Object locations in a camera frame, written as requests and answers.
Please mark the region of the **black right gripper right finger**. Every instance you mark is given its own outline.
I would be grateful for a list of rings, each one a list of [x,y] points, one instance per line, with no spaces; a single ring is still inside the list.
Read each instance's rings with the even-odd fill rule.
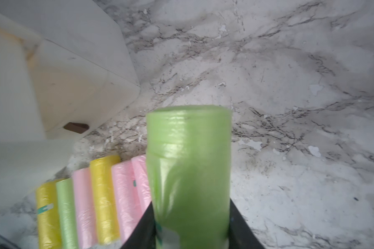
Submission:
[[[229,249],[265,249],[255,237],[242,214],[230,200]]]

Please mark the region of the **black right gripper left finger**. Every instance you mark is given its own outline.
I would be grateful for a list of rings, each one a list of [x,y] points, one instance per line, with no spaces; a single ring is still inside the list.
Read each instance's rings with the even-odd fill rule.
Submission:
[[[155,249],[156,228],[152,203],[149,204],[132,235],[120,249]]]

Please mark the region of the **green trash bag roll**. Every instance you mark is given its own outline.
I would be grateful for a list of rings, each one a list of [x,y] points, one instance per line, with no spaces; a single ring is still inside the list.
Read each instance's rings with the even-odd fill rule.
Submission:
[[[146,116],[146,169],[159,249],[227,249],[232,113],[215,105]]]
[[[73,181],[71,178],[56,183],[58,212],[63,249],[78,249]]]

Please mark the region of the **white top drawer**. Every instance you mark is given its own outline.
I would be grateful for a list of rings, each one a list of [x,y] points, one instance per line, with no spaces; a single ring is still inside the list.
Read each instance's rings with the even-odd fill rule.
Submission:
[[[140,84],[119,25],[93,1],[0,1],[22,41],[49,140],[78,140],[130,105]]]

